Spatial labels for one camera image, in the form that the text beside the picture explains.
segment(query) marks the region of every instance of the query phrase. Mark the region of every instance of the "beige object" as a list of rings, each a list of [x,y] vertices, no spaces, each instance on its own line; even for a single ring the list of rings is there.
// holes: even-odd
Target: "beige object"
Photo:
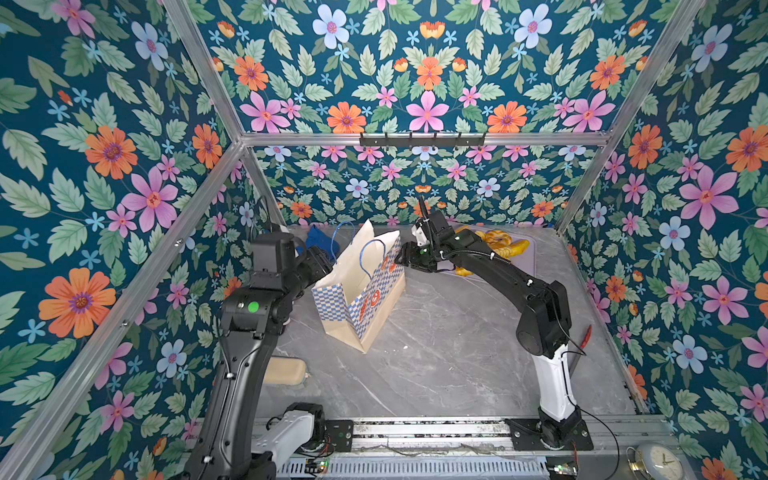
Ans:
[[[301,385],[306,378],[306,363],[301,359],[290,359],[281,356],[270,358],[264,373],[264,383],[267,385]]]

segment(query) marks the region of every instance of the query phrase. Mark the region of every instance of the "clock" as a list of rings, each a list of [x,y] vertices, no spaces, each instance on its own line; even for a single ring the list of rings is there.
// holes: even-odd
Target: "clock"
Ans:
[[[634,450],[632,473],[639,472],[647,480],[682,480],[683,464],[670,449],[657,443],[641,443]]]

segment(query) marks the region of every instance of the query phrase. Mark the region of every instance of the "gift bag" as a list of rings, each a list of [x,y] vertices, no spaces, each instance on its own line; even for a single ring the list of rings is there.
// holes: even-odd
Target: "gift bag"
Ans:
[[[363,353],[370,348],[406,288],[406,274],[395,263],[400,232],[373,235],[366,221],[341,253],[331,273],[312,288],[328,335]]]

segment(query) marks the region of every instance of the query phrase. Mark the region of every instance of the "clock face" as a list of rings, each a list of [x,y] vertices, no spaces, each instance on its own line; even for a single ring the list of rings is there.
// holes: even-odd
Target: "clock face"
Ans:
[[[670,452],[668,449],[654,445],[650,448],[650,463],[656,467],[656,470],[661,474],[661,478],[665,480],[680,480],[683,478],[683,465],[680,460]]]

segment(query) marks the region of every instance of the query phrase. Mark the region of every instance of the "blue rope handle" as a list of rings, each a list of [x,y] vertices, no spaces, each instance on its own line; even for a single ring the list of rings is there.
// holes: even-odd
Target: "blue rope handle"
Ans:
[[[360,250],[360,268],[362,268],[362,271],[366,273],[366,275],[368,276],[368,278],[370,280],[373,280],[373,275],[368,273],[368,270],[366,270],[366,268],[362,265],[362,253],[365,252],[366,251],[366,247],[368,245],[370,245],[371,243],[373,243],[373,242],[379,242],[379,243],[382,244],[382,247],[384,247],[384,254],[382,255],[382,262],[386,258],[386,243],[382,242],[378,238],[374,238],[373,240],[369,241],[368,243],[366,243],[365,245],[362,246],[362,250]]]
[[[331,247],[330,247],[331,248],[331,256],[333,257],[333,264],[334,265],[336,265],[339,262],[339,259],[336,258],[336,252],[333,251],[333,241],[336,239],[336,234],[339,232],[339,228],[341,228],[341,226],[343,224],[345,224],[345,223],[348,223],[348,224],[352,225],[352,238],[353,239],[355,238],[355,224],[354,223],[352,223],[352,222],[347,220],[346,222],[339,223],[336,226],[336,229],[333,231],[333,236],[331,237]]]

